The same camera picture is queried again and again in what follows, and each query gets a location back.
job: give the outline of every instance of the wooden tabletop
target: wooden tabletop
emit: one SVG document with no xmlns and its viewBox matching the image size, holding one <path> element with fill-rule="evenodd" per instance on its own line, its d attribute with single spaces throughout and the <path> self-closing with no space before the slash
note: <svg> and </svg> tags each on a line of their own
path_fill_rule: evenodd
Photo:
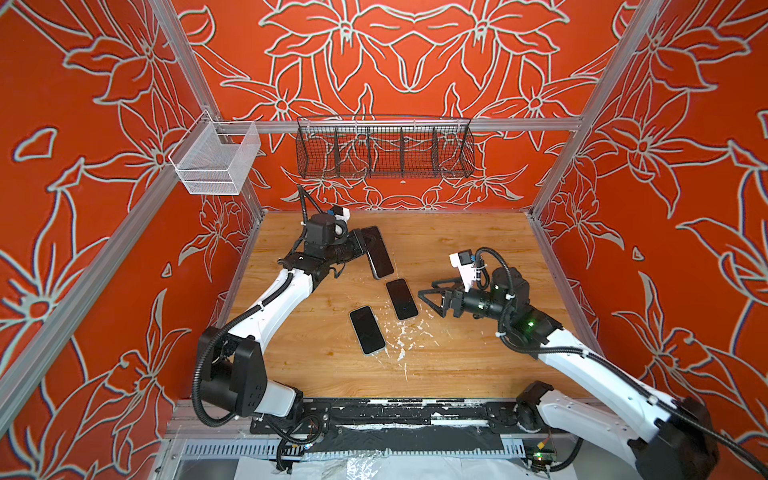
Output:
<svg viewBox="0 0 768 480">
<path fill-rule="evenodd" d="M 230 319 L 275 280 L 301 234 L 299 213 L 267 214 Z M 265 354 L 270 379 L 312 397 L 514 398 L 529 383 L 551 383 L 566 395 L 590 396 L 560 372 L 514 353 L 495 337 L 495 321 L 464 314 L 441 318 L 416 297 L 434 280 L 458 276 L 449 254 L 491 247 L 531 284 L 531 304 L 572 330 L 560 295 L 524 214 L 407 214 L 353 212 L 349 228 L 377 225 L 396 272 L 374 280 L 367 258 L 328 276 L 286 319 Z M 492 269 L 497 265 L 487 256 Z M 404 278 L 419 315 L 397 320 L 385 283 Z M 386 351 L 364 356 L 349 312 L 371 306 Z"/>
</svg>

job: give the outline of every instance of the white mesh basket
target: white mesh basket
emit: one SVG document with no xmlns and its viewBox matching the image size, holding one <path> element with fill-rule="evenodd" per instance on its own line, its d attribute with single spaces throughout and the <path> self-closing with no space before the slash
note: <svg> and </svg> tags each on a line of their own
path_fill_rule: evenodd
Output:
<svg viewBox="0 0 768 480">
<path fill-rule="evenodd" d="M 187 141 L 194 138 L 189 148 L 180 147 L 183 139 L 169 156 L 181 182 L 191 194 L 239 194 L 259 153 L 261 138 L 256 124 L 251 122 L 238 144 L 229 143 L 233 141 L 232 137 L 218 134 L 217 123 L 204 112 L 185 136 Z"/>
</svg>

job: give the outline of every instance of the smartphone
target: smartphone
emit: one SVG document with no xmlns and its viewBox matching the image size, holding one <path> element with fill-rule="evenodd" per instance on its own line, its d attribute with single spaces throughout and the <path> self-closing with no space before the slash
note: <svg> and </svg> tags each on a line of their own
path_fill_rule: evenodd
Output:
<svg viewBox="0 0 768 480">
<path fill-rule="evenodd" d="M 367 227 L 362 229 L 362 237 L 368 247 L 368 261 L 371 263 L 373 278 L 381 280 L 387 275 L 395 272 L 392 262 L 389 260 L 389 254 L 382 239 L 382 233 L 378 227 Z"/>
<path fill-rule="evenodd" d="M 379 329 L 379 324 L 376 323 L 376 316 L 373 315 L 371 307 L 364 306 L 353 310 L 349 314 L 349 319 L 352 320 L 352 326 L 355 327 L 355 333 L 357 333 L 357 339 L 360 341 L 364 354 L 373 355 L 384 350 L 386 342 L 382 331 Z"/>
<path fill-rule="evenodd" d="M 411 290 L 408 288 L 406 279 L 400 278 L 388 282 L 386 289 L 389 291 L 389 298 L 392 301 L 392 306 L 395 307 L 398 320 L 413 318 L 419 314 L 419 309 L 413 303 Z"/>
</svg>

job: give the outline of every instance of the black wire basket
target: black wire basket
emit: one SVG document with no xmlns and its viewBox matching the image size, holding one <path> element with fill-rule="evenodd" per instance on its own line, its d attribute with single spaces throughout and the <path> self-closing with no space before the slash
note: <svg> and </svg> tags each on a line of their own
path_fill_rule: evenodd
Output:
<svg viewBox="0 0 768 480">
<path fill-rule="evenodd" d="M 302 178 L 461 178 L 475 172 L 468 118 L 299 117 Z"/>
</svg>

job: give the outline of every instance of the smartphone screen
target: smartphone screen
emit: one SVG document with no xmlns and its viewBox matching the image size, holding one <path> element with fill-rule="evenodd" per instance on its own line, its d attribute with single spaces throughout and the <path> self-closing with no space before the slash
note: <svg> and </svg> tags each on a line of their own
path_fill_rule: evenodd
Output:
<svg viewBox="0 0 768 480">
<path fill-rule="evenodd" d="M 405 279 L 388 282 L 386 289 L 389 291 L 389 298 L 392 300 L 392 306 L 395 307 L 395 314 L 399 320 L 409 319 L 419 314 Z"/>
<path fill-rule="evenodd" d="M 367 227 L 362 229 L 362 237 L 368 247 L 368 260 L 371 263 L 373 278 L 380 280 L 387 275 L 395 272 L 392 262 L 389 260 L 389 254 L 384 246 L 384 240 L 378 227 Z"/>
<path fill-rule="evenodd" d="M 360 341 L 363 353 L 370 355 L 386 346 L 384 336 L 379 330 L 379 324 L 376 323 L 376 317 L 374 317 L 371 307 L 364 306 L 353 310 L 349 314 L 349 318 L 352 320 L 352 326 L 355 327 L 355 333 L 357 333 L 357 339 Z"/>
</svg>

